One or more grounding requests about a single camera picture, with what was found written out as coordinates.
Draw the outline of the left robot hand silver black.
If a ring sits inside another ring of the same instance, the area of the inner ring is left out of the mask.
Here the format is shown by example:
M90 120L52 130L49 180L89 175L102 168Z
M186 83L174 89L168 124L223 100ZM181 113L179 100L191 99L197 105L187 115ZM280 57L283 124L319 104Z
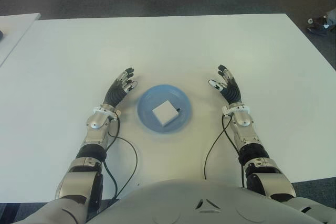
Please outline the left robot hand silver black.
M125 96L137 86L138 82L131 79L133 76L133 68L127 68L119 74L108 89L103 103L116 108Z

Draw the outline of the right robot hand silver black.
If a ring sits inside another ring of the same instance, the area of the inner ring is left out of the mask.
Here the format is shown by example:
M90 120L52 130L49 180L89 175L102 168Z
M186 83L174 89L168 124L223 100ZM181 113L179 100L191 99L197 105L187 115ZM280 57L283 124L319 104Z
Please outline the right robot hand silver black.
M241 103L240 89L232 73L225 66L219 65L218 74L223 78L224 82L210 79L208 81L209 85L215 88L228 104Z

